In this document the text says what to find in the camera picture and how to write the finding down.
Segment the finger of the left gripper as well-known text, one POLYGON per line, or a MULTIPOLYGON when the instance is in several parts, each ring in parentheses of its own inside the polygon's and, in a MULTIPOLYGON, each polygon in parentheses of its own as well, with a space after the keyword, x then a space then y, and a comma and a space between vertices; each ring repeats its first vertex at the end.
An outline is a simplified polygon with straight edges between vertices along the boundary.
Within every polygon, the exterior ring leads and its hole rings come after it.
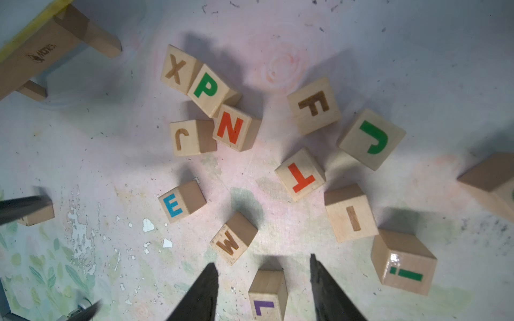
POLYGON ((92 303, 86 298, 78 302, 77 308, 67 315, 61 316, 58 321, 90 321, 92 320, 102 307, 102 302, 92 303))
POLYGON ((52 201, 47 196, 31 196, 1 201, 1 225, 21 219, 51 204, 52 201))

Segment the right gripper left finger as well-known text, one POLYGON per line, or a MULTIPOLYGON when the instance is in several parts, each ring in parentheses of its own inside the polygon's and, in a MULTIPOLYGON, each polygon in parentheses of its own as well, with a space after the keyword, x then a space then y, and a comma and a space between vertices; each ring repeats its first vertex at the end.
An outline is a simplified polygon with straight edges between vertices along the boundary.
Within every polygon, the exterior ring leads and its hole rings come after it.
POLYGON ((167 321, 215 320, 218 289, 218 270, 214 263, 209 263, 167 318, 167 321))

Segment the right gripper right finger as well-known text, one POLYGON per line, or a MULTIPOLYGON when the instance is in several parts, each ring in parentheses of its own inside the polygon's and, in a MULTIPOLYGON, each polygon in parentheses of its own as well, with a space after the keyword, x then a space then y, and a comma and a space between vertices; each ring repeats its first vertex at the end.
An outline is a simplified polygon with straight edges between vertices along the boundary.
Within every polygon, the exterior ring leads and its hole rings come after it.
POLYGON ((315 254, 311 254, 310 271, 316 320, 367 320, 315 254))

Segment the wooden block red R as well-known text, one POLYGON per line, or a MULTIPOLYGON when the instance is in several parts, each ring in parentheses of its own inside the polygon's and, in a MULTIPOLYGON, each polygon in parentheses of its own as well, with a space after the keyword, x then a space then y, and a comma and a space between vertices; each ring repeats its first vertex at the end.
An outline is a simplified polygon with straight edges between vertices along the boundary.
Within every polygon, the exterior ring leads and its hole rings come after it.
POLYGON ((39 205, 29 205, 21 210, 23 216, 17 220, 24 226, 34 226, 55 218, 53 203, 47 201, 39 205))

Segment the wooden block blue E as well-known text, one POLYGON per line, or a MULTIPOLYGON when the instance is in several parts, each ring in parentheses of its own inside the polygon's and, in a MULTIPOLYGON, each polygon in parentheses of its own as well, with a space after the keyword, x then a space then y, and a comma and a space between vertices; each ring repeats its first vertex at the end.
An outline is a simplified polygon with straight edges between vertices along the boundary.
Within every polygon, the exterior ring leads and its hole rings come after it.
POLYGON ((196 180, 184 183, 159 197, 170 223, 175 223, 202 208, 206 199, 196 180))

